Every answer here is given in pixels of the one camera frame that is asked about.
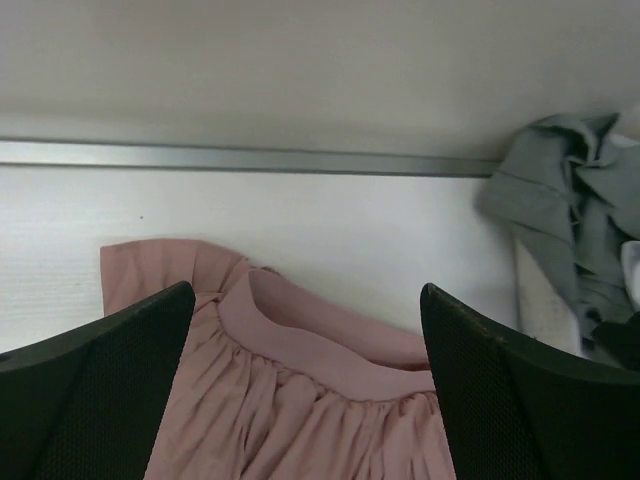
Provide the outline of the pink pleated skirt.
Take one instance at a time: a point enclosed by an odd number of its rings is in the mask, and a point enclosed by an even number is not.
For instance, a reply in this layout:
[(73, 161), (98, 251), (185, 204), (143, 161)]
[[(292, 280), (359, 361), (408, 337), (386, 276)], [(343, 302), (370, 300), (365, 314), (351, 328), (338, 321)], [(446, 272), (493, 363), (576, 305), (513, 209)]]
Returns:
[(149, 479), (451, 479), (421, 337), (198, 240), (104, 247), (114, 313), (177, 282), (194, 315)]

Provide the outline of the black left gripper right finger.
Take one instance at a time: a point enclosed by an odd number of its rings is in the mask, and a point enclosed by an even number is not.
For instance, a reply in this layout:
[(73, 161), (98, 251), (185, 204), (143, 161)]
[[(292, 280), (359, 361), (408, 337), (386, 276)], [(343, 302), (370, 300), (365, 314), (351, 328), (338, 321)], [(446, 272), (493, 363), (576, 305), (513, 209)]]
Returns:
[(431, 283), (420, 312), (457, 478), (638, 478), (637, 372), (544, 344)]

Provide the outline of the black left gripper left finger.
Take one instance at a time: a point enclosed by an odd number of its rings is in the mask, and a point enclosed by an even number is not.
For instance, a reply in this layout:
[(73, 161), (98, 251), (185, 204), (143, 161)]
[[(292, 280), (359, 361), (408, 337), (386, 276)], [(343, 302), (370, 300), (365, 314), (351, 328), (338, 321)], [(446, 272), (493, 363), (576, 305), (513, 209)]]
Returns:
[(2, 353), (2, 478), (143, 478), (194, 305), (179, 282)]

